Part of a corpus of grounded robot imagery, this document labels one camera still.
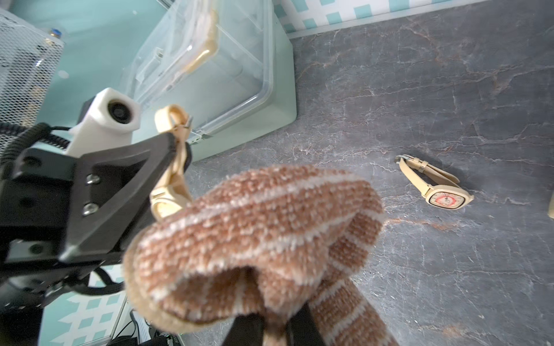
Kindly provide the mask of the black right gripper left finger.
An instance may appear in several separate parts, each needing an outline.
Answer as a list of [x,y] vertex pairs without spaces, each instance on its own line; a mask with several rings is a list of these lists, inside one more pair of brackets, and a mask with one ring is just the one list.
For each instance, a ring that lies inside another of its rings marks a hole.
[[235,318],[222,346],[262,346],[265,319],[259,314]]

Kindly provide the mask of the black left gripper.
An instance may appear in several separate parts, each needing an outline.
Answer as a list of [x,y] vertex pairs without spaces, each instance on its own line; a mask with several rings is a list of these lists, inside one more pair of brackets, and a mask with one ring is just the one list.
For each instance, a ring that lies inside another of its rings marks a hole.
[[28,148],[1,171],[1,310],[42,309],[86,286],[177,154],[173,134],[85,154]]

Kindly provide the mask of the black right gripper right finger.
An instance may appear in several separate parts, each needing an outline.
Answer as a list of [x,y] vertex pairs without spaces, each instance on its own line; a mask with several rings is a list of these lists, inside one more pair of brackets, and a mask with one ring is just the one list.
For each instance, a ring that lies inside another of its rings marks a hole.
[[288,346],[325,346],[312,317],[309,304],[305,304],[288,322],[286,327]]

